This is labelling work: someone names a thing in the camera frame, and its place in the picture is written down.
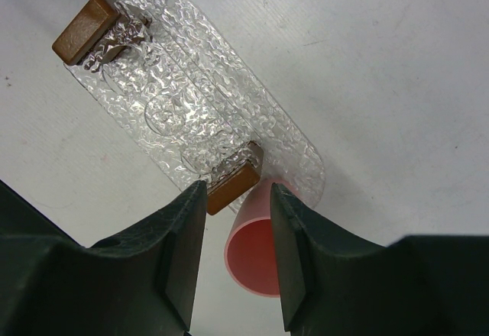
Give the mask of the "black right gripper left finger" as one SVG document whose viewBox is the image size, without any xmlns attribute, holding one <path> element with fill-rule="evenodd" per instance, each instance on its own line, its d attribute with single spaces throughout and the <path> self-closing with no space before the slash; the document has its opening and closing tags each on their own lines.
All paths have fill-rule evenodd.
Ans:
<svg viewBox="0 0 489 336">
<path fill-rule="evenodd" d="M 206 184 L 91 247 L 1 186 L 3 335 L 187 335 Z"/>
</svg>

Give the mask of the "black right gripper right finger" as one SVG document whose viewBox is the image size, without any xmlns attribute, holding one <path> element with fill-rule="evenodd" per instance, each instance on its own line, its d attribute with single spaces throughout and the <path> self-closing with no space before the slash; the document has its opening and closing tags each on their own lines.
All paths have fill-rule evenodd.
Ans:
<svg viewBox="0 0 489 336">
<path fill-rule="evenodd" d="M 386 247 L 273 184 L 271 225 L 292 335 L 486 335 L 488 239 L 409 235 Z"/>
</svg>

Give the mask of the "pink plastic cup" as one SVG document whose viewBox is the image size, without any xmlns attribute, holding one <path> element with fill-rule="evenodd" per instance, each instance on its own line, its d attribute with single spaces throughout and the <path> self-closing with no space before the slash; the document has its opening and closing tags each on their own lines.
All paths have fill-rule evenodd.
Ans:
<svg viewBox="0 0 489 336">
<path fill-rule="evenodd" d="M 274 183 L 298 191 L 284 179 L 260 181 L 243 201 L 225 244 L 228 273 L 243 289 L 263 297 L 280 296 L 274 237 L 270 218 L 270 193 Z"/>
</svg>

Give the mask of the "clear holder with wooden ends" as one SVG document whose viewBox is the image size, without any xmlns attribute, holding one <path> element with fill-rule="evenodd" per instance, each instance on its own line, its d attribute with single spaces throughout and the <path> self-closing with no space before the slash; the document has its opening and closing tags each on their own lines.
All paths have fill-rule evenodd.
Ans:
<svg viewBox="0 0 489 336">
<path fill-rule="evenodd" d="M 52 48 L 177 188 L 202 180 L 210 215 L 240 209 L 261 177 L 262 151 L 215 87 L 178 64 L 151 13 L 88 0 Z"/>
</svg>

